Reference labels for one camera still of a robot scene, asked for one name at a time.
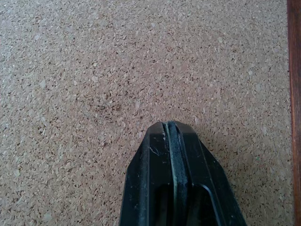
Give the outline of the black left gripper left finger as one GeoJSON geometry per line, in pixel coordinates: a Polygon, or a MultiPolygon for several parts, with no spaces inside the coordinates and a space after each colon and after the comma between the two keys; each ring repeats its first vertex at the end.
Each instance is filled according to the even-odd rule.
{"type": "Polygon", "coordinates": [[[176,226],[167,128],[151,125],[126,173],[119,226],[176,226]]]}

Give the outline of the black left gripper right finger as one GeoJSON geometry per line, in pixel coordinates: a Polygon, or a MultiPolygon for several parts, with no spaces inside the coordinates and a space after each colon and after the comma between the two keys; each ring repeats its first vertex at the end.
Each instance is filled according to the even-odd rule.
{"type": "Polygon", "coordinates": [[[167,123],[174,226],[246,226],[220,163],[188,125],[167,123]]]}

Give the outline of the cork board with wooden frame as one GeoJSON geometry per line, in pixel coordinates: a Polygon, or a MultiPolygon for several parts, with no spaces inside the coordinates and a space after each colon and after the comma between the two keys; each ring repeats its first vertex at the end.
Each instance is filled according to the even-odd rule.
{"type": "Polygon", "coordinates": [[[294,226],[286,0],[0,0],[0,226],[118,226],[171,120],[248,226],[294,226]]]}

